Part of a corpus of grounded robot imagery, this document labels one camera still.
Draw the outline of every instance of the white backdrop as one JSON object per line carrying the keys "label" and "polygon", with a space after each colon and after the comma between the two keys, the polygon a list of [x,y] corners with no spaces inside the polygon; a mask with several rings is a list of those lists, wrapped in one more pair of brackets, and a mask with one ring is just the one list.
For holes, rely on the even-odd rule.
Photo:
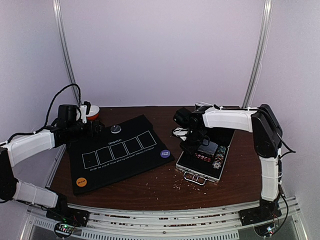
{"label": "white backdrop", "polygon": [[310,240],[320,236],[320,1],[275,1],[253,106],[268,103],[286,143],[283,184],[297,196]]}
{"label": "white backdrop", "polygon": [[242,105],[263,0],[61,1],[83,99],[99,106]]}
{"label": "white backdrop", "polygon": [[[0,1],[0,142],[16,132],[43,126],[56,92],[69,84],[52,0]],[[49,123],[59,104],[75,104],[66,90],[53,105]],[[13,168],[16,178],[45,187],[58,148],[42,152]],[[18,239],[27,205],[0,204],[0,239]]]}

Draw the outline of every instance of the round token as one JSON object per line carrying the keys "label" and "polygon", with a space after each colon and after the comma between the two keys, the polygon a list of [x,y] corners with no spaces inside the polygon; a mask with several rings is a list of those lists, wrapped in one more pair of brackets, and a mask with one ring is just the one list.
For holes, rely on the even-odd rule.
{"label": "round token", "polygon": [[220,161],[215,161],[212,164],[212,166],[213,166],[214,169],[219,169],[219,168],[221,168],[221,162]]}
{"label": "round token", "polygon": [[160,156],[163,158],[163,159],[166,159],[168,157],[170,157],[170,151],[169,150],[162,150],[160,152]]}
{"label": "round token", "polygon": [[79,187],[84,187],[85,185],[87,185],[87,179],[85,179],[84,177],[79,177],[79,178],[76,180],[76,184],[77,184]]}
{"label": "round token", "polygon": [[121,127],[119,125],[113,125],[110,129],[111,133],[118,134],[121,132]]}

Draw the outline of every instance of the wooden table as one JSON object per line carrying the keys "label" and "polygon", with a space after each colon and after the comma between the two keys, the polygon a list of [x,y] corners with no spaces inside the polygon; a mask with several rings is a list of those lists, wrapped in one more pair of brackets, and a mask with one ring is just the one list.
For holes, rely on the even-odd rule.
{"label": "wooden table", "polygon": [[[171,136],[178,127],[173,116],[181,107],[102,108],[99,119],[106,126],[119,124],[144,114],[154,131],[177,160],[180,140]],[[56,171],[51,189],[67,196],[72,204],[122,210],[185,210],[217,207],[256,201],[262,189],[261,165],[254,150],[251,133],[235,132],[225,168],[218,184],[199,186],[183,179],[175,169],[176,160],[98,190],[74,196],[69,156],[65,152]]]}

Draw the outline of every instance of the poker chip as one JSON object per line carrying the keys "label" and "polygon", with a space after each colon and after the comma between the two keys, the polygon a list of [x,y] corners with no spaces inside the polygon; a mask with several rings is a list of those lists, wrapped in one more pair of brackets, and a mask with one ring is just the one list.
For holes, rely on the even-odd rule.
{"label": "poker chip", "polygon": [[216,153],[225,155],[226,150],[227,150],[227,148],[225,146],[219,146],[218,149],[216,150]]}

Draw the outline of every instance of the robotic arm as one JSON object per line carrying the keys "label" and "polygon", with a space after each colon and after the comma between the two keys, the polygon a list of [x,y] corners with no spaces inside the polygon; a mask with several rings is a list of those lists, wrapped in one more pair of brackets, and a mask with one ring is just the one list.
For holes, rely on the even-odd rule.
{"label": "robotic arm", "polygon": [[283,131],[274,113],[267,104],[257,108],[223,107],[202,105],[194,112],[178,110],[174,120],[187,128],[182,150],[194,155],[202,144],[207,129],[227,128],[253,133],[255,152],[258,154],[262,170],[262,192],[260,206],[239,212],[242,225],[255,224],[272,219],[275,211],[279,217],[279,183],[282,176],[281,146]]}
{"label": "robotic arm", "polygon": [[0,199],[17,200],[40,205],[46,208],[47,217],[57,221],[64,220],[71,225],[85,226],[86,211],[69,208],[66,196],[34,186],[13,175],[12,168],[23,160],[63,144],[68,144],[81,137],[98,134],[104,127],[99,120],[87,121],[90,103],[76,105],[60,105],[58,117],[54,123],[42,131],[22,136],[0,147]]}

